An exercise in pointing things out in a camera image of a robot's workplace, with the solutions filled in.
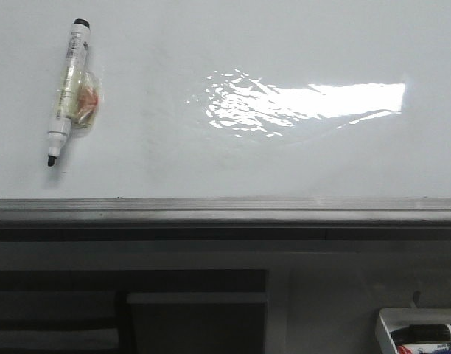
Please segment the white black-tipped whiteboard marker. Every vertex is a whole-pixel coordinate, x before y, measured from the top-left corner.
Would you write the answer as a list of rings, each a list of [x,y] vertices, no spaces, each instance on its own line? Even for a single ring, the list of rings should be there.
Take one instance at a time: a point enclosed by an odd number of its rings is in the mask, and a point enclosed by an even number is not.
[[[87,70],[91,28],[88,21],[77,18],[71,25],[68,48],[61,73],[60,87],[49,119],[47,165],[60,157],[71,131],[89,129],[99,106],[99,83]]]

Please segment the white whiteboard surface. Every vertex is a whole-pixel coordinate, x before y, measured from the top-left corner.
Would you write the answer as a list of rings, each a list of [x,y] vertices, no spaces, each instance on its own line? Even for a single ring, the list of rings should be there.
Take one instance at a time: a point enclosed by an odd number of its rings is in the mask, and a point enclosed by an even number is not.
[[[69,27],[93,127],[54,167]],[[0,198],[451,198],[451,1],[0,1]]]

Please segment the dark cabinet with white edge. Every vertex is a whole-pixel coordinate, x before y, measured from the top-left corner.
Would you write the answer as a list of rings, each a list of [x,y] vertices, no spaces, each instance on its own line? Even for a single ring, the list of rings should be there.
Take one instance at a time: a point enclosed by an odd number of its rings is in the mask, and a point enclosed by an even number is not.
[[[264,353],[262,292],[131,293],[139,353]]]

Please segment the white marker tray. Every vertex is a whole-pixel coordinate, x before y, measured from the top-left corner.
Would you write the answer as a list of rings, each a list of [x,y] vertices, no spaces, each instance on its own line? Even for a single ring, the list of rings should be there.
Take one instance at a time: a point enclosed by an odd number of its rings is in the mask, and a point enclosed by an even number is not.
[[[383,308],[379,311],[375,336],[382,353],[397,354],[391,332],[411,324],[451,324],[451,309]]]

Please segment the metal tray hook left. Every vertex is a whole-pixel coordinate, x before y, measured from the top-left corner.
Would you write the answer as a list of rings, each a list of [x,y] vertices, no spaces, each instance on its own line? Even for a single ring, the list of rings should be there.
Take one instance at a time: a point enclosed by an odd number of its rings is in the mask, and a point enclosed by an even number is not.
[[[411,302],[410,302],[410,306],[412,308],[417,308],[419,306],[419,301],[420,301],[421,295],[422,295],[421,291],[413,292]]]

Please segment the black marker in tray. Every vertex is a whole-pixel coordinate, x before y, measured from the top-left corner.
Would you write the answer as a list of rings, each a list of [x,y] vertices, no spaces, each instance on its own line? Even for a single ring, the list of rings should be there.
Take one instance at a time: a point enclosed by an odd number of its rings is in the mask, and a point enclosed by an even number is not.
[[[391,332],[395,344],[450,342],[451,324],[412,324]]]

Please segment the red-capped marker in tray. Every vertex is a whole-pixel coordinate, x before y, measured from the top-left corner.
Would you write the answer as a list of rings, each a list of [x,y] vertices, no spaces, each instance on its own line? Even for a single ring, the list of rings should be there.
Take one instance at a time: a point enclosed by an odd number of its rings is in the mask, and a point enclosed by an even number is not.
[[[399,354],[447,354],[451,353],[451,342],[403,344],[396,347]]]

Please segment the grey aluminium whiteboard frame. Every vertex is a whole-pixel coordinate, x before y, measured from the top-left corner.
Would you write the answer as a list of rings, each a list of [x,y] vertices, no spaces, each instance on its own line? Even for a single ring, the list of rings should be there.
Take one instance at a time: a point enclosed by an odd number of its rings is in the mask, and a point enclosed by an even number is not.
[[[451,198],[0,199],[0,229],[451,228]]]

